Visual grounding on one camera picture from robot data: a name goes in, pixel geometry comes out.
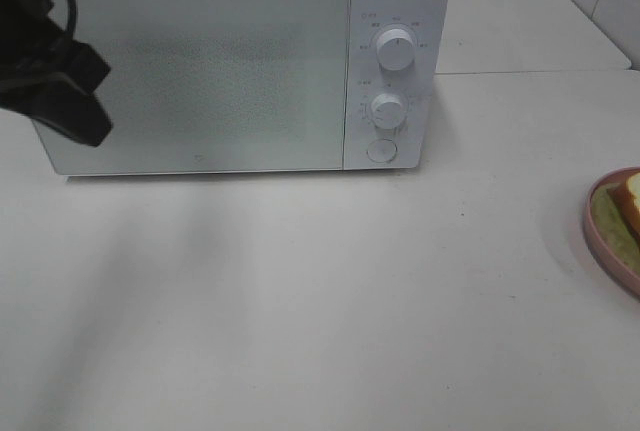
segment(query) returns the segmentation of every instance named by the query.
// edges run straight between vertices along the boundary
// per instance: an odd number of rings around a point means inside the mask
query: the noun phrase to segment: microwave glass window
[[[59,172],[342,167],[349,0],[78,1],[115,128],[90,149],[37,126]]]

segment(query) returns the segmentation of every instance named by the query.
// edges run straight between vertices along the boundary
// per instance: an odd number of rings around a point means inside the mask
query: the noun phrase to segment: power knob
[[[407,118],[405,100],[393,93],[382,93],[371,102],[371,119],[380,129],[395,129]]]
[[[416,39],[403,28],[383,31],[376,40],[380,66],[388,71],[401,71],[411,66],[416,57]]]

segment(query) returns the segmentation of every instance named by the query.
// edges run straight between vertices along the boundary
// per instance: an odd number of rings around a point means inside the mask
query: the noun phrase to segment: microwave
[[[114,128],[92,149],[35,123],[61,175],[420,162],[447,0],[77,1]]]

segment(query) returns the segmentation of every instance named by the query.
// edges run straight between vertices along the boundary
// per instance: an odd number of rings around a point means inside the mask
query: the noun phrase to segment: white countertop
[[[450,0],[438,72],[628,69],[570,0]]]
[[[410,172],[72,179],[0,116],[0,424],[636,431],[580,231],[640,74],[439,76]]]

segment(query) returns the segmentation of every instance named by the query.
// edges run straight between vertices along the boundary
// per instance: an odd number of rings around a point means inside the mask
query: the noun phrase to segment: round button
[[[371,102],[371,119],[380,129],[395,129],[406,117],[404,99],[397,94],[383,93]]]
[[[378,61],[389,71],[408,68],[416,56],[416,41],[409,31],[391,28],[384,31],[376,42]]]
[[[367,149],[369,159],[374,163],[390,163],[398,154],[396,143],[388,139],[379,139],[369,145]]]

